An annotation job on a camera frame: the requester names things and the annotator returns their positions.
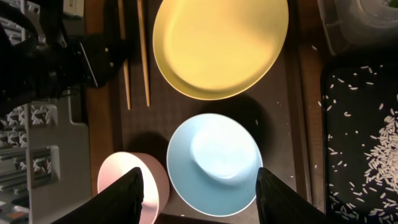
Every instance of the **brown wooden surface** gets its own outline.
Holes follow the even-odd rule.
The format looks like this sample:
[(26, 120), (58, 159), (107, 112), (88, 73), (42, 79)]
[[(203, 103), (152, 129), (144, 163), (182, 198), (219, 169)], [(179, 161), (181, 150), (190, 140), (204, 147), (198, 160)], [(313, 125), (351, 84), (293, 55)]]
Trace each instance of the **brown wooden surface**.
[[(85, 1), (86, 33), (98, 33), (103, 31), (103, 5), (104, 0)], [(300, 40), (298, 44), (299, 63), (301, 68), (301, 88), (307, 133), (308, 160), (311, 173), (312, 202), (320, 210), (324, 210), (323, 201), (323, 149), (322, 149), (322, 123), (321, 110), (317, 104), (320, 100), (320, 73), (323, 62), (328, 58), (320, 20), (317, 0), (299, 1), (298, 17), (300, 19)], [(105, 158), (121, 149), (118, 129), (115, 126), (119, 122), (119, 111), (115, 111), (114, 93), (117, 79), (110, 81), (100, 89), (88, 89), (86, 96), (86, 108), (90, 129), (90, 159), (91, 159), (91, 183), (93, 195), (96, 195), (96, 179), (101, 163)]]

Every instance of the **yellow plate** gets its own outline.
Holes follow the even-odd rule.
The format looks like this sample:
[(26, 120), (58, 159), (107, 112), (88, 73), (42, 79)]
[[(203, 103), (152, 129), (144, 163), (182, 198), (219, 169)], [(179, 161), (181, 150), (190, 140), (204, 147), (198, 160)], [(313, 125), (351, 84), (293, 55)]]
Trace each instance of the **yellow plate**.
[(199, 100), (227, 98), (271, 68), (288, 21), (286, 0), (163, 0), (155, 59), (179, 92)]

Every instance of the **bowl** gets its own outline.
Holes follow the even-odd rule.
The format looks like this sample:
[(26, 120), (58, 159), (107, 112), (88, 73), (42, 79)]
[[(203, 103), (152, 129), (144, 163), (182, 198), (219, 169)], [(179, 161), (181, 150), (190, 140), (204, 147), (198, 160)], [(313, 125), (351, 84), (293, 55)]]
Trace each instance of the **bowl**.
[(154, 24), (156, 63), (184, 95), (228, 98), (267, 73), (288, 23), (286, 0), (163, 0)]
[(239, 213), (256, 198), (262, 167), (259, 148), (239, 123), (200, 114), (174, 132), (167, 170), (175, 191), (198, 212), (214, 217)]
[(144, 201), (140, 224), (153, 224), (169, 199), (170, 185), (162, 164), (144, 153), (116, 152), (102, 163), (97, 189), (103, 191), (134, 167), (140, 167), (144, 179)]

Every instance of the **chopstick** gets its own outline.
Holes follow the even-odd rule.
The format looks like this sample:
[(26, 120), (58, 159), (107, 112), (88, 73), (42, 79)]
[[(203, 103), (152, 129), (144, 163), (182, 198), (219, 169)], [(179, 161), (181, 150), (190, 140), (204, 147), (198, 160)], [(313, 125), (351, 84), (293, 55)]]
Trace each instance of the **chopstick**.
[[(118, 0), (119, 8), (119, 25), (120, 25), (120, 38), (126, 39), (126, 26), (124, 24), (124, 6), (123, 0)], [(124, 84), (126, 88), (127, 109), (131, 110), (131, 91), (130, 91), (130, 76), (129, 76), (129, 60), (125, 59), (123, 62)]]
[(146, 96), (146, 100), (147, 100), (147, 106), (150, 106), (148, 61), (147, 61), (147, 48), (146, 48), (146, 42), (145, 42), (143, 0), (137, 0), (137, 7), (138, 7), (138, 21), (139, 21), (139, 38), (141, 40), (142, 69), (144, 71), (145, 96)]

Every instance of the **wooden table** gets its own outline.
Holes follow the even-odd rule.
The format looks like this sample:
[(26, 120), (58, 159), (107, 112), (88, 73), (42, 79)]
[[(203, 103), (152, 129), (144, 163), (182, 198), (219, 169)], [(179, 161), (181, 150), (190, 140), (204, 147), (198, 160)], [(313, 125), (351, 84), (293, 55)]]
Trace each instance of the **wooden table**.
[[(103, 6), (104, 0), (85, 1), (87, 34), (103, 31)], [(322, 122), (321, 109), (317, 101), (321, 98), (321, 70), (330, 55), (323, 34), (317, 0), (295, 1), (291, 7), (296, 7), (298, 12), (296, 19), (299, 19), (300, 24), (296, 28), (300, 34), (297, 41), (300, 75), (297, 76), (296, 82), (289, 85), (301, 89), (302, 93), (302, 97), (297, 100), (302, 110), (291, 112), (297, 113), (298, 116), (302, 114), (305, 118), (304, 121), (296, 121), (297, 125), (304, 127), (302, 131), (306, 134), (304, 135), (306, 138), (297, 141), (308, 151), (311, 183), (309, 198), (312, 199), (314, 206), (324, 211)], [(123, 148), (118, 126), (120, 120), (115, 122), (115, 119), (120, 119), (120, 111), (117, 110), (120, 99), (118, 85), (118, 78), (115, 78), (100, 89), (87, 89), (86, 92), (93, 196), (97, 194), (96, 180), (101, 163), (110, 154)], [(297, 189), (303, 197), (306, 196), (305, 190)]]

